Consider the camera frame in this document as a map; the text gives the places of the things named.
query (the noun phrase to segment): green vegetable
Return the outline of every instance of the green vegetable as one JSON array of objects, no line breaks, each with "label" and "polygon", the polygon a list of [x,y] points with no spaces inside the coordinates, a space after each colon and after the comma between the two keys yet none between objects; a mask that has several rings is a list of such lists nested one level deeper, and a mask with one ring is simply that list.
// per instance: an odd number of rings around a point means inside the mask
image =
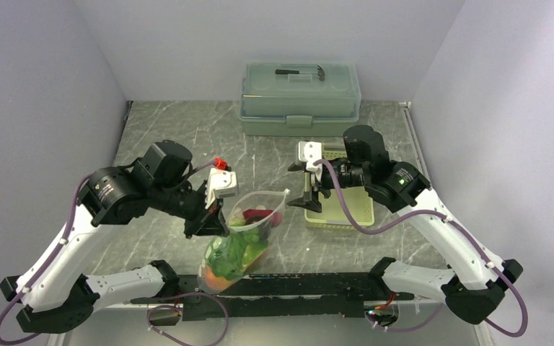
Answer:
[{"label": "green vegetable", "polygon": [[214,275],[227,280],[242,277],[247,267],[268,248],[267,241],[260,241],[259,233],[258,228],[253,228],[231,233],[222,239],[206,258]]},{"label": "green vegetable", "polygon": [[268,248],[268,242],[255,242],[247,245],[243,253],[242,264],[245,269],[249,267]]}]

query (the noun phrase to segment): marble table surface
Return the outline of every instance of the marble table surface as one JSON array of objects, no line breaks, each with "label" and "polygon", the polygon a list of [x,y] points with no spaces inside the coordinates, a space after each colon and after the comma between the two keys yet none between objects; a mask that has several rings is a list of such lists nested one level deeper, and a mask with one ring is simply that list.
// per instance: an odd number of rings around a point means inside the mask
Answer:
[{"label": "marble table surface", "polygon": [[[239,197],[224,201],[224,215],[243,195],[258,190],[290,189],[289,199],[302,194],[303,174],[288,172],[294,148],[301,137],[246,136],[237,119],[237,102],[134,102],[115,157],[126,164],[142,156],[155,141],[171,139],[193,153],[195,166],[215,156],[237,172]],[[416,163],[415,149],[397,102],[362,102],[360,123],[384,137],[390,157]],[[313,138],[326,143],[341,138]],[[190,180],[194,188],[206,178]],[[375,226],[395,217],[375,204]],[[149,210],[133,219],[90,263],[88,274],[112,274],[166,260],[179,274],[195,274],[211,237],[186,239],[184,221]],[[304,211],[287,208],[266,261],[257,272],[357,272],[368,271],[383,256],[408,264],[446,267],[442,256],[406,222],[379,236],[354,230],[307,229]]]}]

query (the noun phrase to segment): plastic bag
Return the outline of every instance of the plastic bag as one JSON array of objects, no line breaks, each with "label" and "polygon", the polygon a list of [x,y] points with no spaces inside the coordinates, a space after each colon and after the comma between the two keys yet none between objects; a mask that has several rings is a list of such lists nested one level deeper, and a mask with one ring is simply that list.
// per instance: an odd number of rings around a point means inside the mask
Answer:
[{"label": "plastic bag", "polygon": [[230,235],[207,245],[198,268],[201,290],[220,293],[257,267],[283,220],[288,194],[287,189],[251,192],[237,202],[227,220]]}]

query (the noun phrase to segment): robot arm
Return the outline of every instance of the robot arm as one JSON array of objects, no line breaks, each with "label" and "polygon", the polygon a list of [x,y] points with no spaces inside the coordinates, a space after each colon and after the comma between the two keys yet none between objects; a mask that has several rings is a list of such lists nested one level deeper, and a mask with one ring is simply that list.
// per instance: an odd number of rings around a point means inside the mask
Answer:
[{"label": "robot arm", "polygon": [[[165,261],[153,261],[137,270],[112,275],[85,276],[82,271],[98,251],[126,225],[154,208],[185,219],[187,238],[226,236],[221,213],[223,198],[238,194],[237,176],[217,159],[209,178],[193,190],[188,177],[192,154],[173,141],[154,143],[132,170],[107,167],[97,170],[77,197],[75,218],[68,236],[61,229],[39,260],[23,275],[8,277],[1,290],[8,301],[25,294],[17,315],[24,332],[63,333],[83,323],[106,306],[141,297],[174,296],[178,277]],[[61,250],[43,274],[28,287],[30,278]]]},{"label": "robot arm", "polygon": [[[370,126],[349,128],[343,134],[343,141],[347,157],[330,161],[340,187],[364,186],[375,202],[399,216],[418,212],[408,221],[449,265],[446,270],[433,270],[384,257],[369,273],[376,289],[432,298],[445,303],[461,319],[481,323],[501,302],[506,284],[481,258],[471,241],[449,224],[456,218],[431,189],[430,182],[412,164],[390,160],[383,137]],[[308,172],[312,189],[288,204],[321,213],[319,193],[329,197],[330,189],[335,186],[329,172],[317,163],[322,144],[301,142],[296,152],[296,162],[289,170]],[[422,210],[433,210],[446,217],[439,218]],[[504,261],[476,242],[492,265],[514,283],[523,271],[519,263],[514,259]]]}]

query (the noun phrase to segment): light green tray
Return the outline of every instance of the light green tray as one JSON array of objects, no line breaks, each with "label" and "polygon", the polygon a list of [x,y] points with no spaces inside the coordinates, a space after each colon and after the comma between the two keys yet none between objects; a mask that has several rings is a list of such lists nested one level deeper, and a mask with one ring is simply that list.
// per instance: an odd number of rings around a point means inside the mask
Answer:
[{"label": "light green tray", "polygon": [[[322,151],[324,159],[332,160],[347,156],[344,148],[335,148],[331,145],[324,145]],[[305,174],[304,190],[311,190],[309,175]],[[372,226],[374,224],[373,200],[363,187],[349,187],[343,189],[343,197],[349,208],[353,219],[361,226]],[[343,209],[340,207],[336,192],[332,190],[330,198],[324,198],[320,194],[322,203],[322,212],[314,213],[310,210],[304,210],[304,219],[307,221],[307,227],[310,228],[329,228],[329,229],[353,229],[353,226],[347,218]]]}]

